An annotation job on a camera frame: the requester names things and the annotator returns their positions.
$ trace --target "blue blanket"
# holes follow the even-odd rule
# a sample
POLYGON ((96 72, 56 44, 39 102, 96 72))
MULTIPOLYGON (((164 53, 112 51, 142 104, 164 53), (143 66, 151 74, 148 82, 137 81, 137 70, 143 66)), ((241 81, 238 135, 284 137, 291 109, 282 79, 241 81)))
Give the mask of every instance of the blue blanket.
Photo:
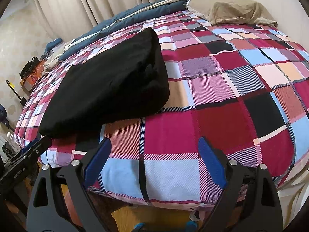
MULTIPOLYGON (((134 8, 128 9, 124 12, 121 12, 117 15, 115 15, 113 18, 110 18, 108 20, 105 20, 103 22, 101 22, 100 24, 98 24, 97 26, 95 26, 92 30, 90 30, 89 32, 85 33, 84 35, 78 37, 77 39, 74 40, 77 41, 85 36, 94 34, 99 32, 101 29, 104 29, 105 27, 111 25, 112 23, 114 23, 115 21, 124 18, 132 13, 134 13, 135 11, 138 11, 144 7, 150 6, 154 3, 160 2, 163 0, 159 0, 153 3, 145 3, 145 4, 140 4, 135 6, 134 8)), ((68 59, 70 56, 74 55, 75 53, 79 52, 80 50, 82 50, 84 47, 94 43, 95 41, 108 36, 109 34, 118 31, 122 28, 131 26, 133 24, 139 23, 139 22, 143 22, 152 18, 156 18, 156 17, 161 17, 161 16, 165 16, 168 14, 172 14, 178 11, 182 11, 185 10, 185 3, 187 2, 187 0, 180 0, 177 2, 173 2, 170 4, 165 4, 165 5, 161 5, 158 6, 156 8, 147 10, 147 11, 143 11, 140 12, 136 15, 133 15, 127 19, 124 19, 118 23, 115 23, 113 26, 108 27, 107 29, 102 30, 100 33, 72 46, 70 49, 68 49, 66 52, 64 52, 62 54, 62 56, 59 58, 59 61, 64 61, 66 59, 68 59)))
POLYGON ((56 40, 48 43, 46 45, 44 53, 49 53, 52 48, 56 47, 60 43, 62 43, 62 39, 61 38, 57 38, 56 40))

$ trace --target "bed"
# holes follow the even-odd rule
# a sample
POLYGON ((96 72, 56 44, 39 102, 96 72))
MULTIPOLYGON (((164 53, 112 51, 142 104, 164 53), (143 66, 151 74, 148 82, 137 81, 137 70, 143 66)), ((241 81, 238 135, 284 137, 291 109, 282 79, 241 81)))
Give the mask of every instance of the bed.
POLYGON ((91 191, 186 210, 213 207, 221 193, 198 152, 199 137, 244 165, 265 163, 277 187, 291 169, 302 169, 297 166, 308 160, 309 148, 308 52, 274 27, 212 26, 189 11, 118 30, 55 67, 22 111, 15 131, 19 143, 41 136, 41 119, 71 66, 147 27, 159 36, 168 72, 166 105, 154 116, 55 139, 43 163, 68 165, 107 137, 112 152, 91 191))

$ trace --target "pink plaid pattern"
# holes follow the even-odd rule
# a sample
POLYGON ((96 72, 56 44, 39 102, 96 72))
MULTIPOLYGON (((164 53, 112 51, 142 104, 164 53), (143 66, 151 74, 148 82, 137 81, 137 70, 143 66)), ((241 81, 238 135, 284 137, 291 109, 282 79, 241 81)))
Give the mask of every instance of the pink plaid pattern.
POLYGON ((83 133, 53 140, 41 156, 44 163, 67 165, 86 154, 88 138, 107 137, 112 152, 90 189, 177 209, 209 207, 220 196, 198 152, 202 136, 242 164, 266 163, 276 185, 292 168, 301 170, 299 162, 309 158, 309 138, 302 131, 309 129, 309 53, 275 28, 212 26, 189 11, 121 29, 55 67, 21 113, 15 131, 19 143, 25 146, 38 136, 44 112, 71 66, 147 27, 157 33, 166 64, 166 105, 154 116, 104 124, 97 137, 83 133))

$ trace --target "metal screw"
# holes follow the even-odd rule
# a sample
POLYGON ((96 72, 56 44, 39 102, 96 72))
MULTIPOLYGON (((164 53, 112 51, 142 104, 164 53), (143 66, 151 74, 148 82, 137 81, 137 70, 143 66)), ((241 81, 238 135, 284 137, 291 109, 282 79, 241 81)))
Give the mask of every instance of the metal screw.
POLYGON ((260 168, 262 168, 263 170, 266 170, 267 169, 267 166, 265 164, 261 164, 260 165, 260 168))
POLYGON ((44 164, 43 166, 42 166, 42 169, 43 170, 47 170, 49 168, 49 165, 48 164, 44 164))
POLYGON ((237 162, 237 160, 235 160, 235 159, 230 159, 230 164, 231 164, 232 166, 236 166, 236 165, 238 164, 238 162, 237 162))
POLYGON ((72 166, 76 167, 80 164, 80 161, 78 159, 75 159, 71 162, 72 166))

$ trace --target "wallpaper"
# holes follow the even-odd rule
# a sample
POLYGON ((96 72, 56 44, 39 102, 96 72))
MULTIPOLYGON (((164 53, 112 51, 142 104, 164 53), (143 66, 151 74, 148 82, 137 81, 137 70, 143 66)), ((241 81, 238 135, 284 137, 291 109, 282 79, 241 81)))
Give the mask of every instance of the wallpaper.
MULTIPOLYGON (((16 126, 23 107, 6 80, 15 85, 21 97, 28 99, 21 89, 19 73, 33 56, 40 58, 43 55, 50 41, 52 39, 35 16, 32 3, 0 21, 0 104, 5 107, 12 127, 16 126)), ((6 140, 7 132, 8 129, 0 123, 0 135, 6 140)))

